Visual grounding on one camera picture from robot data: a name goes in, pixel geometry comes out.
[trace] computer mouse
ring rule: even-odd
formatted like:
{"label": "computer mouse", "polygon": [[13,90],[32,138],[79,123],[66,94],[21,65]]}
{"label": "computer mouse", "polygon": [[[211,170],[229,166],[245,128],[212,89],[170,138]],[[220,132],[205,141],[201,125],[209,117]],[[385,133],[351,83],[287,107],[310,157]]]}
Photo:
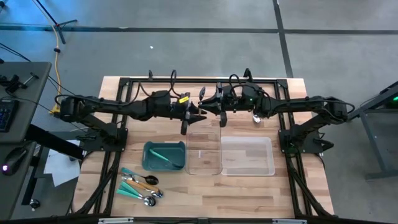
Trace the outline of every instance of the computer mouse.
{"label": "computer mouse", "polygon": [[17,147],[13,149],[4,160],[1,171],[4,175],[13,175],[18,171],[19,166],[27,154],[25,147]]}

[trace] black desk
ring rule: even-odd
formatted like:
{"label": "black desk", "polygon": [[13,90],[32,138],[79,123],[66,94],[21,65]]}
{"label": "black desk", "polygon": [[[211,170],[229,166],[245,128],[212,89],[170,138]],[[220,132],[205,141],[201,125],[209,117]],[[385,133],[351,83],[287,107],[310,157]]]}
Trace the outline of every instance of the black desk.
{"label": "black desk", "polygon": [[[18,75],[21,82],[30,77],[30,72],[37,75],[39,79],[33,79],[27,84],[25,90],[18,89],[13,94],[22,99],[31,100],[38,103],[42,95],[45,82],[51,69],[50,62],[6,62],[0,64],[0,75],[10,79],[13,75]],[[0,98],[8,97],[4,91],[6,87],[0,86]],[[0,133],[0,143],[21,142],[25,138],[26,131],[32,122],[37,105],[29,101],[20,101],[14,121],[8,133]]]}
{"label": "black desk", "polygon": [[[14,96],[20,98],[16,99],[19,100],[19,107],[9,132],[0,133],[0,163],[4,162],[5,157],[14,148],[25,144],[23,142],[25,139],[33,141],[30,146],[27,146],[27,149],[29,148],[28,155],[25,157],[18,171],[12,176],[0,174],[0,220],[10,219],[29,166],[34,166],[34,171],[37,167],[39,157],[33,156],[35,149],[34,142],[77,159],[83,158],[81,148],[31,124],[37,107],[36,103],[40,100],[50,68],[51,63],[49,62],[6,62],[0,64],[0,75],[4,75],[8,77],[8,79],[13,75],[18,75],[20,81],[24,82],[30,77],[30,72],[39,77],[39,79],[31,80],[27,84],[28,87],[26,89],[18,89],[13,93]],[[8,99],[10,96],[5,92],[5,88],[6,87],[0,86],[0,98],[7,97]],[[36,180],[35,172],[33,172],[29,179],[28,188],[24,194],[26,196],[24,199],[26,198],[26,200],[23,200],[23,205],[27,203],[26,201],[29,203]]]}
{"label": "black desk", "polygon": [[[39,77],[38,80],[32,80],[27,84],[25,90],[18,89],[14,95],[18,98],[39,102],[43,92],[45,82],[51,69],[49,62],[6,62],[0,64],[0,75],[4,75],[10,79],[13,75],[18,75],[22,82],[30,77],[33,72]],[[6,87],[0,86],[0,98],[8,97],[4,91]],[[22,146],[26,131],[32,121],[37,105],[28,101],[20,101],[14,121],[11,124],[8,133],[0,133],[0,162],[3,163],[4,158],[16,147]],[[25,157],[18,171],[12,176],[0,174],[0,220],[8,219],[12,215],[16,200],[24,183],[26,173],[30,166],[34,153],[35,143],[27,147],[28,155]]]}

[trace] yellow tag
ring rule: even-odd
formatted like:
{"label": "yellow tag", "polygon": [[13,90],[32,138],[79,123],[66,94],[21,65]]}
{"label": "yellow tag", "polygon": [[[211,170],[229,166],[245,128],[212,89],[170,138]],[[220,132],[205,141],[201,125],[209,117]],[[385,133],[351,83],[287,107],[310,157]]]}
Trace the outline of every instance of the yellow tag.
{"label": "yellow tag", "polygon": [[188,100],[189,100],[189,97],[186,96],[184,98],[179,99],[178,102],[179,103],[183,103],[183,102],[188,101]]}

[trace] desk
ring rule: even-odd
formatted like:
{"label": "desk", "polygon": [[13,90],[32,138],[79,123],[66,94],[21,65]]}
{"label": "desk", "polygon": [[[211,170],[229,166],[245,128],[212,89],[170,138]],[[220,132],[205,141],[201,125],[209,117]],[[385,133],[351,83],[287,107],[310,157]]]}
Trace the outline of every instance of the desk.
{"label": "desk", "polygon": [[[0,133],[0,162],[3,163],[6,156],[16,147],[21,147],[25,143],[22,141],[28,130],[30,122],[32,121],[37,105],[34,102],[39,102],[42,95],[45,82],[49,75],[51,68],[50,62],[6,62],[0,64],[0,75],[4,75],[11,79],[13,75],[18,75],[20,81],[24,82],[30,77],[30,72],[39,77],[37,80],[30,81],[26,89],[18,89],[14,95],[18,98],[27,99],[33,102],[20,100],[14,121],[10,127],[9,132]],[[5,91],[6,87],[0,86],[0,98],[6,97],[8,100],[10,96]],[[5,176],[0,174],[0,198],[7,203],[0,203],[0,220],[5,220],[11,217],[12,211],[24,183],[27,170],[32,160],[35,144],[27,146],[28,154],[21,163],[18,171],[12,176]]]}
{"label": "desk", "polygon": [[[120,77],[104,77],[99,97],[115,99]],[[288,79],[291,98],[303,98],[307,95],[303,79]],[[190,92],[197,105],[200,89],[206,86],[205,98],[215,92],[215,83],[176,83],[176,92]],[[271,85],[260,85],[275,97]],[[168,90],[168,83],[145,83],[148,93],[156,90]],[[137,99],[146,96],[140,91]],[[111,121],[111,114],[97,113],[105,122]],[[277,116],[262,121],[255,126],[251,113],[228,113],[228,123],[221,130],[221,136],[267,136],[272,140],[275,175],[271,177],[230,177],[219,175],[189,175],[180,172],[147,172],[141,167],[142,148],[147,141],[185,141],[180,135],[180,121],[167,118],[152,118],[149,121],[127,119],[129,136],[126,150],[122,153],[120,166],[127,167],[144,175],[159,178],[158,187],[164,191],[164,197],[157,200],[155,207],[147,207],[140,200],[115,194],[112,216],[123,217],[218,217],[218,218],[292,218],[294,212],[290,196],[289,180],[285,157],[280,152],[277,132]],[[216,128],[218,120],[212,114],[201,121],[202,126]],[[301,124],[311,118],[311,113],[294,113],[295,122]],[[188,128],[192,131],[195,124]],[[78,179],[74,206],[79,209],[95,190],[100,179],[104,153],[94,152],[85,159]],[[307,185],[326,211],[333,213],[325,171],[319,158],[311,154],[302,155]],[[101,211],[104,209],[108,190],[105,190]],[[297,191],[303,210],[302,193]]]}

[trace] white paper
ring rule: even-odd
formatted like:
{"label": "white paper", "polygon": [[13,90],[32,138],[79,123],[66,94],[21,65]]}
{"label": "white paper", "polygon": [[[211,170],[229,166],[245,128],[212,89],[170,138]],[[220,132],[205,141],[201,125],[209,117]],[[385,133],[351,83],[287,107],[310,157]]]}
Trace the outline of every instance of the white paper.
{"label": "white paper", "polygon": [[[80,143],[77,140],[68,140],[68,142],[77,146]],[[79,176],[79,162],[77,159],[71,161],[68,156],[50,149],[44,167],[44,174],[52,174],[54,186],[58,186]]]}

